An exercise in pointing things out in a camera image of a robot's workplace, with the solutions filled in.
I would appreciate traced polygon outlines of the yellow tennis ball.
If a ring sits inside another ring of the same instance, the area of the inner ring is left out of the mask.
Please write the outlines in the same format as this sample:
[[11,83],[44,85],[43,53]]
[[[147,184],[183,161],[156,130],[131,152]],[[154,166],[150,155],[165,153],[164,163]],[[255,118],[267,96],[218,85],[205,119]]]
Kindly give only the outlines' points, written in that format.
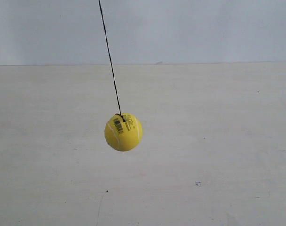
[[104,136],[111,148],[126,152],[139,145],[143,138],[143,128],[133,114],[116,114],[106,123]]

